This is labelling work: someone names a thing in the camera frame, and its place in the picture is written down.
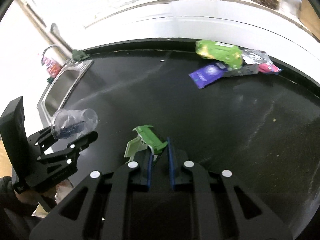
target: green snack bag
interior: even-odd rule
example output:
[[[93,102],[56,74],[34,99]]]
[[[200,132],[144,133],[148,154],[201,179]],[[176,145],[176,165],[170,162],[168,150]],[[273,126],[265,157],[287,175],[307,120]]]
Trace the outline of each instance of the green snack bag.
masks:
[[[196,53],[203,58],[223,61],[232,69],[239,69],[242,65],[242,51],[235,45],[201,40],[196,42]]]

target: floor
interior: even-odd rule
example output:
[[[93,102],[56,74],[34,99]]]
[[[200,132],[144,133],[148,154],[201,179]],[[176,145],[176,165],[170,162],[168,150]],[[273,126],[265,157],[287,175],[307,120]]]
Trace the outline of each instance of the floor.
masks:
[[[0,141],[0,178],[4,176],[11,176],[11,169],[12,166],[5,151],[3,142]]]

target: silver screw head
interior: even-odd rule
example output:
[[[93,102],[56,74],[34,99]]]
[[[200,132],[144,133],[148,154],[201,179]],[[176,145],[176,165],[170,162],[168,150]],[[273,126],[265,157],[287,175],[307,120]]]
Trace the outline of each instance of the silver screw head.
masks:
[[[187,168],[192,168],[195,163],[193,161],[185,161],[183,165]]]
[[[229,171],[229,170],[224,170],[224,171],[222,172],[222,175],[223,175],[224,177],[226,177],[226,178],[230,178],[230,177],[232,176],[232,172]]]
[[[99,171],[92,171],[90,173],[90,177],[93,179],[96,179],[96,178],[100,177],[100,172]]]
[[[136,167],[138,167],[138,163],[137,162],[135,162],[135,161],[133,161],[133,162],[129,162],[128,163],[128,167],[129,168],[136,168]]]

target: green plastic clip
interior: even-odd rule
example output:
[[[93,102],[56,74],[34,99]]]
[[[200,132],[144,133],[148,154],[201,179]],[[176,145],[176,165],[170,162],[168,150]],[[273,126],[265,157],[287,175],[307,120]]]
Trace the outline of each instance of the green plastic clip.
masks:
[[[138,133],[138,136],[129,141],[127,148],[125,149],[124,157],[133,157],[136,152],[147,149],[151,149],[153,155],[159,155],[163,152],[164,148],[168,145],[157,132],[152,125],[142,125],[133,129]]]

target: person's hand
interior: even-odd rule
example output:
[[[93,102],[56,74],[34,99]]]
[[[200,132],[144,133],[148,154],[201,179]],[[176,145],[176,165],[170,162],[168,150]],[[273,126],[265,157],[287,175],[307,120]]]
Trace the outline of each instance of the person's hand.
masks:
[[[36,195],[39,193],[37,193],[33,190],[27,190],[25,192],[22,192],[21,194],[16,193],[16,191],[14,190],[14,193],[15,193],[17,199],[21,203],[29,204],[29,205],[33,205],[33,206],[38,204]],[[56,193],[57,193],[56,187],[53,187],[53,188],[49,189],[47,192],[42,193],[41,195],[54,200]]]

